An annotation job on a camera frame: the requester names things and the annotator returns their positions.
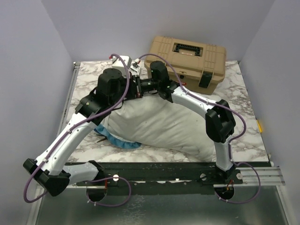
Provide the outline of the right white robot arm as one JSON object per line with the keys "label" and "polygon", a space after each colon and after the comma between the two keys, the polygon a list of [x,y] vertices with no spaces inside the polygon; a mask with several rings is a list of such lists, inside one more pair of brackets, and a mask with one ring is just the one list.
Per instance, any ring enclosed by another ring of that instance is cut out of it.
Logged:
{"label": "right white robot arm", "polygon": [[150,68],[150,79],[142,80],[138,75],[134,77],[137,95],[142,97],[145,92],[155,90],[162,99],[179,104],[203,117],[206,134],[215,145],[216,167],[219,168],[215,172],[216,180],[220,183],[228,182],[233,176],[228,143],[236,125],[229,104],[223,99],[211,102],[181,87],[178,81],[169,78],[167,68],[161,61],[152,62]]}

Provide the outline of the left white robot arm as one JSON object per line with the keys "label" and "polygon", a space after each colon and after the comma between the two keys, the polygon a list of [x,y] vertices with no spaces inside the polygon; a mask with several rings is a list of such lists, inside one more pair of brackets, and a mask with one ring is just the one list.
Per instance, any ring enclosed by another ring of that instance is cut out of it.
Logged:
{"label": "left white robot arm", "polygon": [[125,98],[130,86],[128,69],[125,74],[115,68],[105,69],[97,86],[80,100],[68,125],[54,142],[36,159],[28,158],[23,163],[30,178],[51,196],[58,196],[71,183],[88,180],[98,185],[103,181],[104,174],[94,164],[87,163],[88,173],[84,174],[83,169],[68,172],[65,163],[85,136]]}

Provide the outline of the white pillow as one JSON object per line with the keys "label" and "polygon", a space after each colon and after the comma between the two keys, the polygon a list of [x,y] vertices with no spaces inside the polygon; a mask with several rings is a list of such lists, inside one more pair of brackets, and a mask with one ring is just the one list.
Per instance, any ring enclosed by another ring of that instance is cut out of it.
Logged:
{"label": "white pillow", "polygon": [[205,120],[197,113],[158,95],[124,101],[102,125],[122,141],[179,150],[202,162],[210,162],[215,151],[206,135]]}

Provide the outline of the white pillowcase blue trim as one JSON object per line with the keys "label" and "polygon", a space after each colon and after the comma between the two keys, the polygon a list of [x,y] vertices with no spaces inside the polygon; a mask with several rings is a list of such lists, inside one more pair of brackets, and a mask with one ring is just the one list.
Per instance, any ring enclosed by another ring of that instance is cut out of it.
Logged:
{"label": "white pillowcase blue trim", "polygon": [[132,150],[142,146],[142,143],[134,137],[136,128],[137,125],[133,120],[124,116],[122,112],[112,112],[94,128],[94,132],[106,137],[108,142],[115,147]]}

